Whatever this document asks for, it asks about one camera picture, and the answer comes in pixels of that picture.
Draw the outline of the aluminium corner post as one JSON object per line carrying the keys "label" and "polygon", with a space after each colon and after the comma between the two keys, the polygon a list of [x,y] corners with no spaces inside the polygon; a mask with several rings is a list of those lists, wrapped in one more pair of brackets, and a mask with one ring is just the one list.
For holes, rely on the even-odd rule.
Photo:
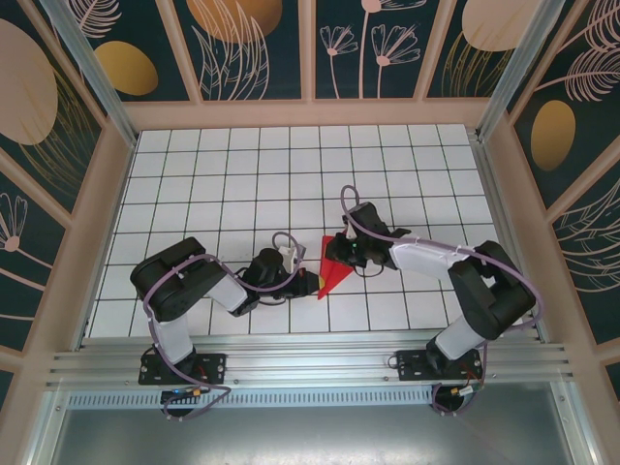
{"label": "aluminium corner post", "polygon": [[564,4],[565,0],[541,0],[535,9],[476,127],[478,143],[484,144],[492,136],[520,82],[543,47]]}
{"label": "aluminium corner post", "polygon": [[134,147],[138,132],[89,42],[103,39],[122,17],[119,0],[38,1],[121,137]]}

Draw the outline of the wall panel with leaf outlines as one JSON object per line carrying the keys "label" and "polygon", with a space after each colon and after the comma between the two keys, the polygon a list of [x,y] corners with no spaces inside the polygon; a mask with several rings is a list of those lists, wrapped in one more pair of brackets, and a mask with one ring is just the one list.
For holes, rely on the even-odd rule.
{"label": "wall panel with leaf outlines", "polygon": [[301,98],[298,0],[172,0],[201,98]]}

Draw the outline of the wall panel with golden oval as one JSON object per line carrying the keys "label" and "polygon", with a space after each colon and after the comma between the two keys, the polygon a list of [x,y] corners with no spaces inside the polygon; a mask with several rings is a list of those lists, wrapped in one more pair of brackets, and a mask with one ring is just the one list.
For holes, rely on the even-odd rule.
{"label": "wall panel with golden oval", "polygon": [[189,99],[156,0],[66,0],[123,102]]}

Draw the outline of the red paper sheet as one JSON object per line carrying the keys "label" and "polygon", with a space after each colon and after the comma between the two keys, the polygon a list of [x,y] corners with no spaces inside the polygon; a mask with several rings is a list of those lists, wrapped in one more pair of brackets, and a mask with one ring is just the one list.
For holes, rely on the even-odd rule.
{"label": "red paper sheet", "polygon": [[344,236],[342,232],[336,235],[324,235],[322,239],[322,254],[320,262],[320,273],[325,280],[324,287],[318,292],[318,300],[327,296],[336,286],[344,281],[350,274],[354,272],[354,268],[330,259],[327,256],[327,246],[335,238]]}

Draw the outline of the wall panel pale leaf outlines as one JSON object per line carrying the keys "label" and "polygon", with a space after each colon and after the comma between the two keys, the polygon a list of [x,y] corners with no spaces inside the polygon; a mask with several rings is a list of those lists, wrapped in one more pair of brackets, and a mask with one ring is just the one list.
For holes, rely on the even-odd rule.
{"label": "wall panel pale leaf outlines", "polygon": [[553,223],[598,345],[620,338],[620,169],[611,169]]}

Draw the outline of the wall panel gold oval feathers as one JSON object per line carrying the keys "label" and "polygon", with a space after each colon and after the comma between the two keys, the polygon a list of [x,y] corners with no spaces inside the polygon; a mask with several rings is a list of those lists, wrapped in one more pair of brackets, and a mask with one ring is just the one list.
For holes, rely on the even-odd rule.
{"label": "wall panel gold oval feathers", "polygon": [[545,206],[620,136],[620,0],[587,1],[514,129]]}

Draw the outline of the wall panel with pink flowers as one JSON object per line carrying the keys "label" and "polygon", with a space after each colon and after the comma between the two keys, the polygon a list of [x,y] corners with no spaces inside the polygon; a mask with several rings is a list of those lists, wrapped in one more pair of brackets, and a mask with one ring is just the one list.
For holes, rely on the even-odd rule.
{"label": "wall panel with pink flowers", "polygon": [[439,0],[317,0],[318,99],[408,99]]}

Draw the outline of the grey metal sheet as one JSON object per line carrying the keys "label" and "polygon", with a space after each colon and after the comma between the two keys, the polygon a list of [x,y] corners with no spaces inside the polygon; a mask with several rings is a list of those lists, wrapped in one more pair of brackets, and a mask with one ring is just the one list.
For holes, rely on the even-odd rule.
{"label": "grey metal sheet", "polygon": [[414,406],[72,411],[51,465],[585,465],[542,403],[442,418]]}

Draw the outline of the aluminium side rail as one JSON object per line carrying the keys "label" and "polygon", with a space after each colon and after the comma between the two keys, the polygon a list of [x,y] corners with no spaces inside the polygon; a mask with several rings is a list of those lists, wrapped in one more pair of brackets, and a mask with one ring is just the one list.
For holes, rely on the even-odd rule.
{"label": "aluminium side rail", "polygon": [[474,139],[471,144],[477,166],[481,173],[485,194],[490,198],[491,205],[489,209],[493,221],[499,228],[499,240],[524,277],[527,278],[531,284],[534,284],[533,278],[529,276],[528,266],[523,261],[524,257],[520,250],[516,230],[512,224],[512,217],[508,209],[508,204],[486,146],[476,139]]}

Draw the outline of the long aluminium mounting rail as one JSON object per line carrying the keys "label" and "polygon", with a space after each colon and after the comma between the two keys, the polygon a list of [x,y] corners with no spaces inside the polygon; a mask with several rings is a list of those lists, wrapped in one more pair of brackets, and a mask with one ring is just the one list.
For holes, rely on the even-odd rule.
{"label": "long aluminium mounting rail", "polygon": [[[200,353],[226,355],[225,383],[232,388],[373,387],[396,384],[390,356],[424,348],[431,335],[428,330],[209,335],[195,337],[194,344]],[[80,350],[54,355],[46,386],[134,388],[148,344],[145,337],[87,338]],[[533,330],[488,346],[490,383],[567,381],[575,372],[563,345],[544,343]]]}

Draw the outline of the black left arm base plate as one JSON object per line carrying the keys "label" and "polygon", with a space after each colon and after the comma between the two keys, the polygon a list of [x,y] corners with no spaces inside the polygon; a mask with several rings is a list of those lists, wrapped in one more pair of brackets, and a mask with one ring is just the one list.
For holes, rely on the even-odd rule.
{"label": "black left arm base plate", "polygon": [[[226,355],[190,354],[175,365],[186,376],[202,383],[222,385],[226,373]],[[190,382],[173,372],[157,353],[140,358],[138,383],[141,386],[190,385]]]}

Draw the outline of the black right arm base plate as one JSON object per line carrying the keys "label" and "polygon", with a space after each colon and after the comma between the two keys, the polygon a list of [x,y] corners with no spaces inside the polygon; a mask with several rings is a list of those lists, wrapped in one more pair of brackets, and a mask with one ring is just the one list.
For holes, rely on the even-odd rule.
{"label": "black right arm base plate", "polygon": [[426,350],[397,351],[396,370],[400,381],[466,381],[482,376],[481,354],[470,350],[457,360],[434,359]]}

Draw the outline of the wall panel with peach circle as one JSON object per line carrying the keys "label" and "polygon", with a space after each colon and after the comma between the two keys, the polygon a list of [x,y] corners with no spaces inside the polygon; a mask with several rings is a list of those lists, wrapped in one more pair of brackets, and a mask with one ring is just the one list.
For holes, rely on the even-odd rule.
{"label": "wall panel with peach circle", "polygon": [[429,98],[492,95],[539,0],[456,0]]}

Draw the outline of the wall panel single flower outline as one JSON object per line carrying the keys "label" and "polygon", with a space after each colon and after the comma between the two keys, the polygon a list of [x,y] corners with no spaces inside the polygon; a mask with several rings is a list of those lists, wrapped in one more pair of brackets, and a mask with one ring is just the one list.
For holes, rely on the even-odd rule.
{"label": "wall panel single flower outline", "polygon": [[0,347],[24,353],[48,301],[65,227],[0,150]]}

